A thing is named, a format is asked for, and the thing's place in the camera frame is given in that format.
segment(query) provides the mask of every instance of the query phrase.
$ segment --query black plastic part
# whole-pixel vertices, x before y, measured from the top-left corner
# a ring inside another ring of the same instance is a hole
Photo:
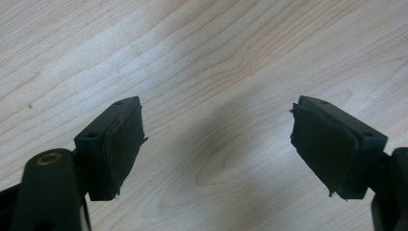
[[[15,185],[0,192],[0,230],[9,230],[17,201],[20,185]]]
[[[300,96],[292,112],[292,144],[330,194],[363,198],[369,166],[383,155],[387,137],[320,99]]]
[[[138,97],[115,102],[75,139],[88,175],[91,200],[112,200],[147,140]]]
[[[408,230],[408,148],[394,150],[390,162],[390,176],[400,218],[395,231]]]
[[[371,215],[375,231],[395,230],[400,216],[395,198],[376,195],[371,202]]]
[[[42,152],[24,169],[11,230],[90,230],[83,203],[71,152]]]

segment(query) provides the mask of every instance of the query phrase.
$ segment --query light wood tabletop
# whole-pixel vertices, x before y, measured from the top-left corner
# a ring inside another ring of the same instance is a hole
[[[0,2],[0,190],[139,96],[149,137],[93,230],[372,230],[291,145],[300,95],[408,145],[408,1]]]

